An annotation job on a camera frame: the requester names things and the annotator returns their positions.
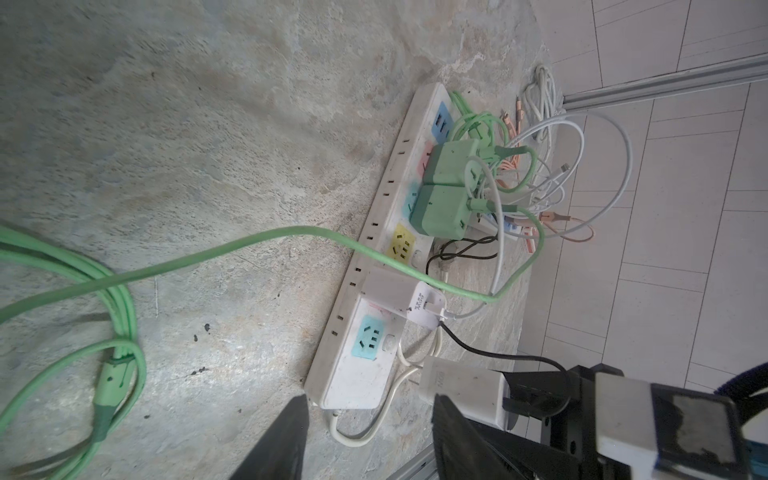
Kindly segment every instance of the white power adapter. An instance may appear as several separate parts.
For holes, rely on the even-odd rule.
[[[517,416],[502,408],[509,385],[501,372],[428,356],[419,381],[419,397],[434,403],[435,394],[447,395],[468,419],[500,430],[510,430]]]
[[[445,308],[445,295],[440,290],[380,266],[371,268],[360,293],[384,310],[430,330],[437,328]]]

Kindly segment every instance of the cable connector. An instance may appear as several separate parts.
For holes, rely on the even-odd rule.
[[[94,428],[92,442],[103,442],[107,438],[112,417],[128,394],[128,387],[136,369],[136,357],[110,358],[101,367],[94,396]]]

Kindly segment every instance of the yellow outlet panel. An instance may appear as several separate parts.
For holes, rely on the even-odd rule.
[[[386,251],[386,256],[408,265],[411,262],[415,244],[416,235],[411,233],[411,230],[404,227],[402,223],[398,223],[395,233],[392,235],[392,242]]]

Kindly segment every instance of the white floor tile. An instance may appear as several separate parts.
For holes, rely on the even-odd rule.
[[[588,219],[599,210],[572,207],[571,215]],[[630,213],[628,208],[611,209],[594,223],[594,239],[587,243],[564,243],[550,322],[606,335]]]
[[[591,0],[533,0],[541,36],[552,61],[594,50],[594,17]]]
[[[597,13],[600,10],[605,10],[606,8],[623,1],[624,0],[592,0],[592,8],[594,8],[594,12]]]
[[[686,378],[686,381],[705,386],[712,390],[716,390],[720,388],[725,382],[732,379],[734,376],[735,375],[733,373],[711,369],[708,366],[703,366],[699,365],[698,363],[691,362],[690,366],[688,367],[688,377]]]
[[[749,85],[737,85],[658,98],[654,101],[654,113],[650,119],[651,121],[670,120],[743,110],[748,89]]]
[[[577,94],[603,86],[597,49],[553,63],[552,74],[563,95]]]
[[[601,10],[595,10],[594,12],[594,24],[601,27],[607,23],[615,22],[626,18],[630,15],[650,10],[653,7],[657,7],[669,0],[632,0],[632,2],[618,2]]]
[[[768,189],[768,162],[765,161],[765,136],[768,131],[766,105],[768,81],[751,84],[729,190]]]
[[[738,58],[751,57],[753,55],[761,55],[768,52],[768,39],[761,41],[754,41],[745,45],[737,45],[735,47],[722,48],[720,50],[709,51],[707,53],[701,53],[698,55],[691,55],[680,59],[680,63],[677,66],[678,71],[688,70],[689,68],[703,67],[704,65],[715,65],[729,60],[737,60]]]
[[[648,129],[648,139],[738,131],[741,127],[741,114],[741,111],[729,111],[722,114],[652,121]]]
[[[552,165],[558,166],[572,162],[573,150],[578,148],[578,136],[572,128],[559,128],[555,137]],[[566,198],[554,209],[559,214],[568,213],[570,194],[573,190],[573,177],[566,183]],[[540,355],[547,329],[549,307],[552,304],[554,279],[558,271],[560,249],[563,240],[552,238],[531,267],[531,279],[528,284],[528,298],[525,301],[523,327],[520,333],[518,349],[532,355]]]
[[[652,107],[653,101],[642,101],[599,110],[612,116],[624,127],[632,141],[634,165],[628,190],[634,190],[637,185],[637,173],[640,171]],[[626,147],[621,135],[613,125],[594,115],[587,117],[584,132],[584,158],[576,172],[575,190],[618,190],[627,166]]]
[[[676,71],[688,2],[675,0],[598,27],[603,86]]]
[[[603,362],[630,378],[683,386],[702,296],[619,280]]]
[[[707,274],[699,272],[686,272],[684,270],[672,270],[659,266],[634,265],[622,263],[619,278],[653,285],[671,286],[683,290],[703,292],[707,285]]]
[[[683,45],[768,24],[768,2],[694,0],[690,4]]]
[[[768,212],[768,190],[730,190],[723,209]]]
[[[574,192],[571,195],[572,207],[605,207],[608,205],[616,192]],[[632,208],[632,202],[634,201],[634,192],[625,191],[618,202],[614,205],[614,208]]]
[[[738,132],[649,140],[624,261],[708,272]]]
[[[692,44],[683,45],[683,48],[680,50],[680,59],[682,60],[691,55],[702,55],[728,48],[751,45],[752,43],[767,39],[768,26],[748,28],[747,30],[721,35],[709,40],[702,40]]]
[[[768,213],[723,212],[691,361],[734,374],[768,361]]]
[[[603,357],[600,353],[593,352],[592,350],[582,349],[580,346],[571,345],[570,343],[561,342],[549,337],[544,340],[544,352],[541,355],[563,365],[566,370],[576,365],[590,368],[600,363]],[[542,363],[540,370],[544,372],[556,370],[556,368],[547,363]]]
[[[605,338],[602,336],[592,335],[591,333],[574,330],[554,323],[547,325],[547,336],[600,354],[603,353],[603,347],[605,346]]]

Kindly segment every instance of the green extension cord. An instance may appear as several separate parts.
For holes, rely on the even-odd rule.
[[[538,229],[536,251],[531,255],[506,281],[504,286],[494,295],[466,290],[458,286],[433,279],[430,276],[403,265],[383,253],[345,237],[341,233],[321,227],[284,227],[256,233],[241,238],[219,247],[210,248],[199,253],[193,253],[185,257],[177,258],[158,265],[148,266],[131,272],[115,275],[101,264],[68,250],[53,247],[45,242],[19,233],[7,227],[0,226],[0,260],[10,260],[24,265],[36,266],[51,272],[58,273],[78,283],[50,292],[39,293],[29,298],[12,303],[0,309],[0,324],[14,316],[37,308],[39,306],[55,303],[60,300],[73,298],[86,293],[96,293],[104,302],[110,313],[112,325],[117,338],[105,340],[79,349],[40,372],[32,379],[0,413],[0,433],[4,432],[13,420],[16,412],[22,407],[29,397],[51,377],[57,375],[74,361],[98,353],[106,349],[114,349],[111,358],[102,366],[101,374],[94,396],[94,427],[89,442],[81,447],[66,462],[57,467],[49,480],[71,480],[85,468],[96,455],[101,443],[107,434],[114,431],[125,416],[130,412],[139,395],[141,394],[147,379],[147,365],[144,354],[137,344],[137,323],[131,293],[125,286],[126,283],[135,282],[152,276],[178,270],[195,263],[211,260],[227,253],[248,247],[256,243],[281,237],[299,235],[311,235],[327,238],[345,247],[349,247],[376,262],[384,263],[390,267],[424,281],[436,288],[449,293],[465,296],[473,300],[485,303],[493,303],[504,296],[512,284],[536,261],[544,246],[544,227],[535,215],[520,208],[528,219]],[[136,383],[131,392],[128,391],[136,372]]]

